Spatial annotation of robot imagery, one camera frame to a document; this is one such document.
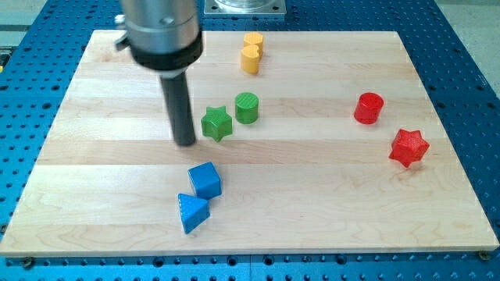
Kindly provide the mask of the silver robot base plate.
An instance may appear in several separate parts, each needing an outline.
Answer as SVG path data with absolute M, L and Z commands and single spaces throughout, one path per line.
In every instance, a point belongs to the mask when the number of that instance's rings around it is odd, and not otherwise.
M 210 16 L 285 15 L 285 0 L 205 0 L 204 14 Z

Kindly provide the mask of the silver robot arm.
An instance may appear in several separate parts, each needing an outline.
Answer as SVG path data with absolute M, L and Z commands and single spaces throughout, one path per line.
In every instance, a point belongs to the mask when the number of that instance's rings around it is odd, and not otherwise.
M 130 49 L 140 66 L 159 74 L 175 143 L 191 146 L 195 130 L 186 78 L 187 68 L 203 52 L 202 30 L 193 0 L 121 0 L 115 18 L 125 34 L 115 48 Z

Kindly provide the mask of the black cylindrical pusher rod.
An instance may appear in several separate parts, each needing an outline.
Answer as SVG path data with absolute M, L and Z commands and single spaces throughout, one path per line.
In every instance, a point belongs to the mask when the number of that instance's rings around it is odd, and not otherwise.
M 196 137 L 186 74 L 180 73 L 171 77 L 161 76 L 160 83 L 173 140 L 182 147 L 193 145 Z

